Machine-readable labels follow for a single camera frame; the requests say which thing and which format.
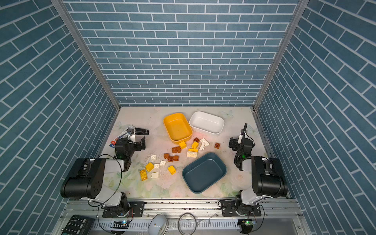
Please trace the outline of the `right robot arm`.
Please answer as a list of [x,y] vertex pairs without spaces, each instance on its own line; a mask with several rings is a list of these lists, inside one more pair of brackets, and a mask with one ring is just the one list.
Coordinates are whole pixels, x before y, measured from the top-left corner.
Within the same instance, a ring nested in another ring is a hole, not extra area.
[[281,161],[277,158],[253,156],[255,143],[242,137],[229,140],[229,148],[236,152],[234,164],[240,171],[251,173],[251,187],[236,195],[235,210],[240,216],[255,214],[259,202],[268,198],[287,196],[288,186]]

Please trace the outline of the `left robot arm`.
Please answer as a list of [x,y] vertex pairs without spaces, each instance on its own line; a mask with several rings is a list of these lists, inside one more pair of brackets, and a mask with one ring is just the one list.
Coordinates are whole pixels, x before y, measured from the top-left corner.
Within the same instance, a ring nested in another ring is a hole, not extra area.
[[105,186],[106,173],[120,173],[128,171],[131,158],[136,151],[146,148],[146,138],[137,141],[137,132],[132,137],[121,138],[116,141],[115,155],[102,154],[95,159],[77,159],[61,186],[60,194],[63,198],[79,200],[88,198],[95,205],[103,209],[103,217],[142,217],[144,202],[129,202],[124,192]]

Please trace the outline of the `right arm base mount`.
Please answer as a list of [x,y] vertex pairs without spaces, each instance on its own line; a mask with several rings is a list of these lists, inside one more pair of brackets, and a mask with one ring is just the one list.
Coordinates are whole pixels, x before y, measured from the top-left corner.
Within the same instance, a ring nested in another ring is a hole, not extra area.
[[233,199],[221,199],[217,204],[224,217],[261,216],[259,206],[245,205]]

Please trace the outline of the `yellow studded lego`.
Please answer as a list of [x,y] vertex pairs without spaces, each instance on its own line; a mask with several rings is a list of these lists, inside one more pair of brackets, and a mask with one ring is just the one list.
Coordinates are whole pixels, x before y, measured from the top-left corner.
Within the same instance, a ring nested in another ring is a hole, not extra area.
[[145,181],[148,179],[147,172],[145,169],[142,169],[139,171],[140,177],[142,181]]

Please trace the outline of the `white lego block front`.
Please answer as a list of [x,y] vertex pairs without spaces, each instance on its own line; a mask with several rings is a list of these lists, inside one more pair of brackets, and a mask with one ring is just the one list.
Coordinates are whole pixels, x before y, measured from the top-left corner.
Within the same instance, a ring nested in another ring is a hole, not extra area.
[[152,178],[152,179],[157,179],[157,178],[159,178],[159,172],[153,172],[153,173],[151,174],[151,178]]

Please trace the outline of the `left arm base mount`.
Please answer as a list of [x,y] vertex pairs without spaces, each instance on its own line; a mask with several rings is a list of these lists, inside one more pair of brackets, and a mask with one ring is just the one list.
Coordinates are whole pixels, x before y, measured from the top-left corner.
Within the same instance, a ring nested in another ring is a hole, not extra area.
[[122,218],[122,217],[142,217],[145,208],[144,201],[131,201],[126,204],[120,204],[115,207],[104,207],[102,217],[104,218]]

